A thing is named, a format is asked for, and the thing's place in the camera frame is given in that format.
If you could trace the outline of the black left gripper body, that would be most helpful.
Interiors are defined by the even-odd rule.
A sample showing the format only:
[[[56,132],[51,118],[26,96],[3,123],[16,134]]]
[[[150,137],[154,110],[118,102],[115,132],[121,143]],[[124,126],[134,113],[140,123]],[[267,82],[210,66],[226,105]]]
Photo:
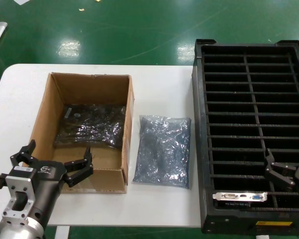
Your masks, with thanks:
[[[29,217],[40,224],[47,224],[65,183],[66,169],[61,162],[43,160],[38,162],[36,169],[38,184],[34,190],[35,202]]]

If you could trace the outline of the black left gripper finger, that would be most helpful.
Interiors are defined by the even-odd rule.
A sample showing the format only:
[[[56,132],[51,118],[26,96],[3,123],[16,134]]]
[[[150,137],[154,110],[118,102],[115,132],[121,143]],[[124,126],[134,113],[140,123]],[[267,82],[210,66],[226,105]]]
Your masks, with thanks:
[[[64,181],[68,187],[74,187],[93,174],[92,154],[90,146],[85,150],[82,159],[64,163],[66,174]]]
[[[28,167],[24,167],[24,169],[26,171],[30,171],[30,168],[31,168],[32,172],[36,172],[37,171],[37,158],[32,156],[32,153],[33,153],[35,147],[36,147],[35,140],[31,140],[28,145],[23,146],[19,152],[12,155],[10,157],[11,164],[12,164],[11,171],[15,170],[16,167],[18,169],[19,164],[22,162],[22,163],[25,163],[26,165],[28,165]]]

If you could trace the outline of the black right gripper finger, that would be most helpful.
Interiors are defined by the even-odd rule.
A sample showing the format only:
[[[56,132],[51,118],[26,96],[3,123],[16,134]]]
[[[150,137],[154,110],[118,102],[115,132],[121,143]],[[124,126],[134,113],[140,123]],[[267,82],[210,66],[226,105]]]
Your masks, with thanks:
[[[295,166],[275,162],[275,158],[271,150],[268,148],[266,149],[264,174],[266,180],[271,181],[273,184],[287,192],[291,192],[295,187],[295,172]]]

